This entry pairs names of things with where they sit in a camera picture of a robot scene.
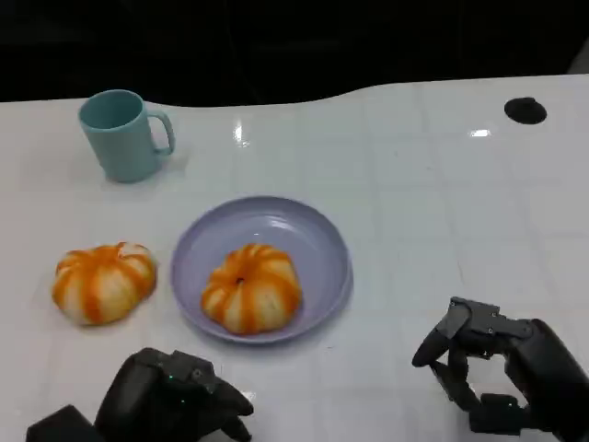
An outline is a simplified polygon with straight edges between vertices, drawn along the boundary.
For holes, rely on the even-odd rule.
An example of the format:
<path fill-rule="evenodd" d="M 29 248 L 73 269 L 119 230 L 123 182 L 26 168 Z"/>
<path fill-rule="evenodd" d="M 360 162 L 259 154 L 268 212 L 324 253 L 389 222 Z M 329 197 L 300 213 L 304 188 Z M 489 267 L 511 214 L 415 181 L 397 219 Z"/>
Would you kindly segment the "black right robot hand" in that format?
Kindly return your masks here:
<path fill-rule="evenodd" d="M 468 384 L 468 359 L 502 355 L 504 371 L 526 400 L 477 394 Z M 427 366 L 449 400 L 468 414 L 474 433 L 518 436 L 524 429 L 559 441 L 588 438 L 588 377 L 563 341 L 539 319 L 510 319 L 499 307 L 453 297 L 412 364 Z"/>

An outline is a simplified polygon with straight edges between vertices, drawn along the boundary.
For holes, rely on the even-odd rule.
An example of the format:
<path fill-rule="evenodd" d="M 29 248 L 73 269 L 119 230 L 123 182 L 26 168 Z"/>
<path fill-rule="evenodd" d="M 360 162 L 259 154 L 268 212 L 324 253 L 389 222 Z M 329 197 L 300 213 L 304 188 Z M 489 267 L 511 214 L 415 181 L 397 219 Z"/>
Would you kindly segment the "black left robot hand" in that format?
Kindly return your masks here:
<path fill-rule="evenodd" d="M 122 364 L 94 426 L 107 441 L 199 441 L 216 431 L 250 441 L 242 419 L 253 412 L 210 361 L 146 347 Z"/>

